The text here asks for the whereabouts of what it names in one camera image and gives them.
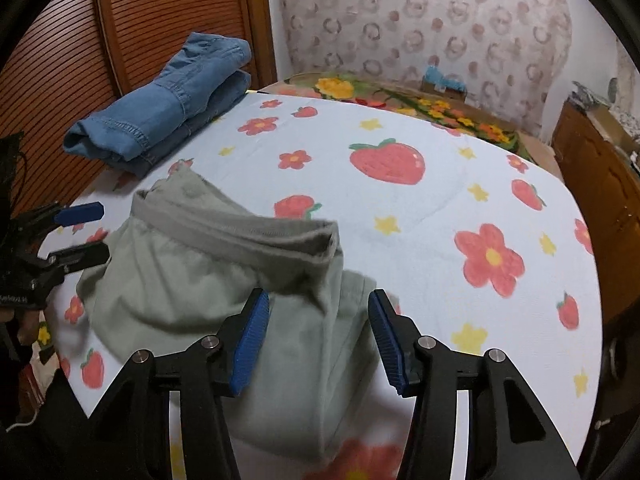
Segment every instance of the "metal screw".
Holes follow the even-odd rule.
[[[500,349],[498,348],[491,348],[491,350],[489,350],[489,358],[492,361],[495,361],[497,363],[501,363],[502,361],[504,361],[507,358],[507,355]]]
[[[418,346],[431,350],[437,345],[437,341],[430,335],[423,335],[418,338]]]
[[[200,344],[204,348],[212,349],[220,344],[220,339],[214,335],[206,335],[201,339]]]
[[[131,360],[135,363],[143,363],[149,359],[149,350],[136,350],[131,356]]]

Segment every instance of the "blue object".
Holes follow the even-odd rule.
[[[264,341],[269,322],[269,296],[262,292],[257,298],[244,332],[236,345],[233,356],[234,368],[229,379],[229,387],[234,396],[238,396],[249,383],[251,372],[258,359],[258,352]]]
[[[151,83],[71,126],[64,150],[141,178],[244,96],[250,59],[245,40],[192,32]]]
[[[64,227],[99,220],[104,216],[104,206],[100,202],[67,207],[53,217],[53,221]]]
[[[452,90],[457,90],[459,92],[466,92],[466,85],[464,83],[454,79],[446,79],[442,72],[434,65],[429,65],[422,80],[435,85],[436,88],[444,87],[451,88]]]
[[[401,396],[409,385],[402,350],[375,291],[369,295],[369,323],[385,367],[386,378]]]

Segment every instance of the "bed sheet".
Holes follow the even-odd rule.
[[[59,229],[40,254],[103,237],[129,215],[134,190],[180,164],[254,214],[338,222],[344,266],[399,297],[423,334],[483,354],[501,348],[577,461],[591,420],[602,326],[596,268],[577,205],[556,177],[455,130],[386,110],[248,94],[141,182],[105,171],[75,202],[99,200],[99,222]],[[79,274],[46,311],[62,367],[91,413],[121,363],[97,339],[75,295]],[[468,425],[459,393],[452,478],[464,478]],[[382,365],[337,457],[308,464],[233,441],[242,478],[388,478],[398,468],[413,399]],[[172,402],[174,477],[184,478]]]

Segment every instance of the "blue denim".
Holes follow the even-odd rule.
[[[245,40],[192,32],[158,77],[78,121],[63,147],[142,178],[244,96],[251,76],[239,68],[250,59]]]

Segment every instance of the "wooden cabinet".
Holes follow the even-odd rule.
[[[607,322],[640,298],[640,180],[569,103],[552,144],[589,228]]]

